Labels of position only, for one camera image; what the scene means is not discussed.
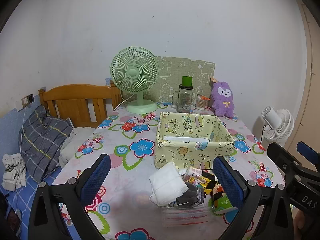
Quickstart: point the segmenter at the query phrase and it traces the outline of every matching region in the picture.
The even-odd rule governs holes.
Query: purple plush toy
[[[216,116],[233,117],[235,105],[232,102],[233,95],[227,82],[214,83],[211,97],[213,99],[212,108]]]

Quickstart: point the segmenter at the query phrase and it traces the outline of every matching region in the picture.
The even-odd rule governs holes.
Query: jar handle
[[[172,104],[173,104],[174,106],[176,106],[177,103],[178,103],[178,97],[179,97],[179,90],[173,92],[173,94],[172,94]]]

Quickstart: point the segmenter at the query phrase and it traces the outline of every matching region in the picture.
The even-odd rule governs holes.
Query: black lid
[[[185,90],[192,90],[192,89],[193,89],[193,86],[186,87],[186,86],[182,86],[182,84],[180,84],[180,85],[179,85],[179,88],[185,89]]]

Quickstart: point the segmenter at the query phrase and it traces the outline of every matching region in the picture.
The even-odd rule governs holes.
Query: blue gripper pad
[[[319,163],[319,154],[304,142],[298,142],[297,152],[310,161],[313,165]]]
[[[218,178],[232,206],[241,208],[247,195],[247,186],[222,156],[213,160],[213,172]]]
[[[111,159],[109,155],[106,154],[102,154],[90,168],[87,168],[94,169],[94,171],[81,189],[80,202],[83,207],[92,203],[96,193],[108,175],[110,168]]]

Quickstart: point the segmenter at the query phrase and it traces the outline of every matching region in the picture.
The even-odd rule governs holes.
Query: door
[[[320,152],[320,27],[307,7],[302,2],[298,4],[307,40],[307,75],[295,127],[284,147],[304,167],[316,171],[315,166],[299,154],[296,147],[298,142],[303,141]]]

